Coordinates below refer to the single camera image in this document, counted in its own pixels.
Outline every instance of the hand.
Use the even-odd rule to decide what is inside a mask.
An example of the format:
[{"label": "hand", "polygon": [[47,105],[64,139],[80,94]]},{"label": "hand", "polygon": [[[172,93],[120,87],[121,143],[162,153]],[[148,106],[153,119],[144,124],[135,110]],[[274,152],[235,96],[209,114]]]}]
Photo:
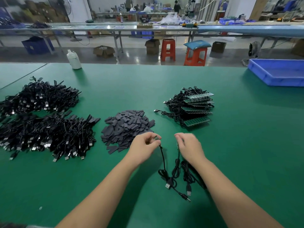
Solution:
[{"label": "hand", "polygon": [[194,134],[176,133],[174,136],[177,140],[179,151],[191,165],[206,159],[202,145]]},{"label": "hand", "polygon": [[160,140],[154,139],[155,136],[157,136],[158,139],[162,138],[158,134],[152,132],[147,132],[137,135],[132,141],[130,149],[126,154],[125,158],[128,161],[135,164],[136,166],[142,164],[151,156],[153,151],[161,144]]}]

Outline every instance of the left hand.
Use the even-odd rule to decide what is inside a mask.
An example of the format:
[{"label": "left hand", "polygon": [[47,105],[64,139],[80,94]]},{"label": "left hand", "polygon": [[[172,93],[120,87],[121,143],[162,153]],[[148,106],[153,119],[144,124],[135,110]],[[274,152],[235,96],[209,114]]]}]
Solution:
[{"label": "left hand", "polygon": [[151,156],[153,151],[161,144],[160,140],[154,139],[155,136],[158,136],[158,139],[162,138],[158,134],[152,132],[137,135],[132,141],[125,159],[132,162],[136,166],[146,161]]}]

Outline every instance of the blue cushion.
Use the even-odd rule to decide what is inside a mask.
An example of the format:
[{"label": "blue cushion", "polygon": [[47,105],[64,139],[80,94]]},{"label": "blue cushion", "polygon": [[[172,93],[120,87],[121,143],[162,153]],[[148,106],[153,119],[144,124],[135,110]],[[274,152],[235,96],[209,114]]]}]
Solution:
[{"label": "blue cushion", "polygon": [[188,43],[185,43],[184,45],[187,46],[191,50],[195,50],[195,49],[202,48],[202,47],[211,47],[211,45],[208,42],[205,42],[203,40],[188,42]]}]

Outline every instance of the stool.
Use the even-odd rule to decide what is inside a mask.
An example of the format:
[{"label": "stool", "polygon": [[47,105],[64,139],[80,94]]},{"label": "stool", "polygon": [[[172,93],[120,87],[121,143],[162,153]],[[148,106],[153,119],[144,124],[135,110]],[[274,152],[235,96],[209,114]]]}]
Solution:
[{"label": "stool", "polygon": [[[205,66],[206,63],[206,57],[207,57],[207,50],[208,47],[211,47],[211,45],[208,42],[205,42],[203,40],[197,40],[194,42],[188,42],[184,44],[187,46],[187,54],[184,62],[184,66]],[[193,56],[189,56],[189,51],[193,50]],[[201,59],[199,56],[200,52],[205,52],[204,59]]]},{"label": "stool", "polygon": [[165,61],[166,57],[172,57],[175,61],[175,40],[174,39],[163,39],[161,49],[161,60]]}]

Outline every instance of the right hand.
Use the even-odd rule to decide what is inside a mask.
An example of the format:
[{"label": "right hand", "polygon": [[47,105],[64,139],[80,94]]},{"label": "right hand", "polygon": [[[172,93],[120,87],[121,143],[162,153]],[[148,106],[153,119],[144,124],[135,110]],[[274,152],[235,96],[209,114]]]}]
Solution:
[{"label": "right hand", "polygon": [[206,160],[202,145],[194,134],[176,133],[174,136],[177,140],[180,153],[191,165]]}]

